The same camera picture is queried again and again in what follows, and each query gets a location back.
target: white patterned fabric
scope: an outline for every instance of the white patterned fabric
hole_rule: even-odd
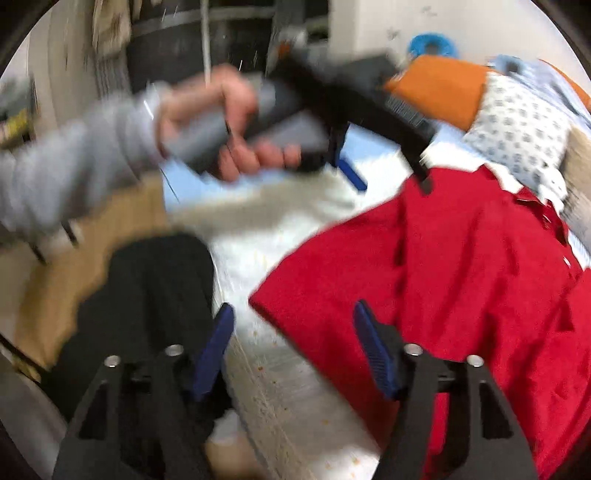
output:
[[[489,72],[480,110],[464,142],[500,163],[523,185],[540,192],[547,178],[560,178],[571,122],[556,107],[512,78]],[[566,196],[563,184],[554,192]]]

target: red cloth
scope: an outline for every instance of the red cloth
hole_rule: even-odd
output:
[[[431,175],[431,195],[409,180],[395,199],[308,240],[251,305],[332,381],[382,445],[394,411],[356,338],[356,301],[435,356],[481,355],[546,479],[591,417],[589,270],[552,206],[529,190],[503,191],[486,167]],[[443,445],[444,402],[431,458]]]

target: finger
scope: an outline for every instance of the finger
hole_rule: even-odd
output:
[[[223,82],[223,97],[226,122],[234,133],[242,135],[258,109],[256,92],[247,80],[231,76]]]
[[[260,170],[261,165],[255,153],[248,147],[244,139],[233,137],[228,146],[234,163],[240,172],[253,175]]]
[[[287,145],[283,150],[285,166],[297,168],[301,163],[301,147],[298,145]]]
[[[283,158],[281,149],[267,140],[257,143],[255,154],[261,167],[283,168],[285,166],[285,159]]]
[[[237,181],[238,177],[240,176],[240,172],[234,163],[228,147],[225,145],[220,149],[218,165],[220,177],[222,180]]]

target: blue object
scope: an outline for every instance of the blue object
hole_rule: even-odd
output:
[[[368,183],[359,176],[353,165],[347,160],[347,157],[341,155],[336,161],[336,167],[345,174],[345,177],[353,184],[358,192],[365,192],[368,189]]]
[[[408,52],[414,57],[438,55],[440,57],[459,58],[453,42],[439,33],[424,33],[414,37],[408,46]]]
[[[396,378],[395,361],[390,357],[388,349],[375,331],[371,315],[363,302],[357,302],[353,311],[355,331],[368,359],[376,385],[386,398],[393,399],[402,385]]]
[[[211,392],[222,367],[223,354],[234,331],[234,308],[230,304],[224,303],[219,309],[215,325],[207,345],[199,356],[193,358],[193,398],[196,401]]]

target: wall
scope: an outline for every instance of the wall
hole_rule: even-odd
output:
[[[0,77],[0,82],[7,78],[25,78],[28,71],[28,56],[29,56],[29,39],[30,35],[27,35],[25,40],[18,47],[14,57],[8,63],[6,70]]]
[[[339,43],[331,50],[341,57],[387,49],[401,60],[416,34],[433,31],[450,37],[465,60],[484,63],[499,53],[542,58],[591,93],[576,55],[530,0],[332,0],[331,9],[330,41]]]

